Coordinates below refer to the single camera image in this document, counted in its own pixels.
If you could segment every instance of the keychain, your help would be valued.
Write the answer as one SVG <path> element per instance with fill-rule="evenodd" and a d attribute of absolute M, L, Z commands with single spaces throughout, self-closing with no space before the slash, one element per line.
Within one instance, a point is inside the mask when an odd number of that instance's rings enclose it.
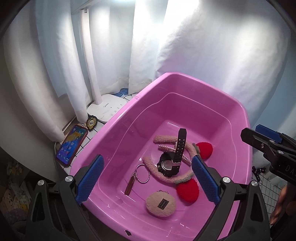
<path fill-rule="evenodd" d="M 147 179 L 145 182 L 142 182 L 142 181 L 140 181 L 140 180 L 138 179 L 138 177 L 137 177 L 137 169 L 138 169 L 138 167 L 140 167 L 140 166 L 145 166 L 145 167 L 146 167 L 145 164 L 139 164 L 139 165 L 136 167 L 135 171 L 133 172 L 133 174 L 132 174 L 132 176 L 131 176 L 131 178 L 130 178 L 130 180 L 129 180 L 129 182 L 128 182 L 128 185 L 127 185 L 127 187 L 126 187 L 126 190 L 124 191 L 124 194 L 127 195 L 127 196 L 131 193 L 131 190 L 132 190 L 132 188 L 133 188 L 133 184 L 135 183 L 135 180 L 138 180 L 139 183 L 145 184 L 145 183 L 147 183 L 147 182 L 149 181 L 149 179 L 150 179 L 150 171 L 149 171 L 148 179 Z"/>

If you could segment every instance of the smartphone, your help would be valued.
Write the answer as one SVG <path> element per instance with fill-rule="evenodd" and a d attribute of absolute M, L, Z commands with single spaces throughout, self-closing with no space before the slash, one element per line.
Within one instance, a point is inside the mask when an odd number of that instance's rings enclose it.
<path fill-rule="evenodd" d="M 64 167 L 70 166 L 87 133 L 88 130 L 85 127 L 79 125 L 73 126 L 56 155 L 56 160 L 61 165 Z"/>

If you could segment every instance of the metal key ring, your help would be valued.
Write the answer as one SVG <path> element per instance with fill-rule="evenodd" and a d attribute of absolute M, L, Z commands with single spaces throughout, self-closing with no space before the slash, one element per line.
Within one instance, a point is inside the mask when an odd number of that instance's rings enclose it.
<path fill-rule="evenodd" d="M 136 169 L 135 169 L 136 179 L 138 180 L 139 183 L 145 184 L 145 183 L 147 183 L 147 182 L 149 181 L 149 179 L 150 179 L 150 171 L 148 170 L 148 172 L 149 172 L 149 176 L 148 176 L 147 181 L 142 182 L 142 181 L 140 181 L 140 180 L 138 179 L 138 177 L 137 177 L 137 169 L 138 169 L 138 167 L 140 167 L 140 166 L 145 166 L 145 167 L 146 167 L 145 164 L 139 164 L 139 165 L 136 167 Z"/>

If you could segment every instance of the red heart pompom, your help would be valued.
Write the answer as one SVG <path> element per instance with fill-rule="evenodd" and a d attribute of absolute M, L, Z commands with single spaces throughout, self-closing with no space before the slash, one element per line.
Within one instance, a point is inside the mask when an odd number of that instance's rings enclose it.
<path fill-rule="evenodd" d="M 213 153 L 213 146 L 208 142 L 199 142 L 196 144 L 200 149 L 200 156 L 203 160 L 208 159 Z"/>
<path fill-rule="evenodd" d="M 195 202 L 200 193 L 196 181 L 192 178 L 187 182 L 178 184 L 176 189 L 179 197 L 187 202 Z"/>

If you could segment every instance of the white lamp base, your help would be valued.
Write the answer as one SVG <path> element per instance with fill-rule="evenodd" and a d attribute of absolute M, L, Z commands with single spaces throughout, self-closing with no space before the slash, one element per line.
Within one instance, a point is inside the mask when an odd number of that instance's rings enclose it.
<path fill-rule="evenodd" d="M 99 121 L 106 123 L 114 114 L 119 111 L 127 101 L 115 95 L 102 95 L 103 102 L 99 105 L 92 103 L 87 108 L 89 115 L 94 115 Z"/>

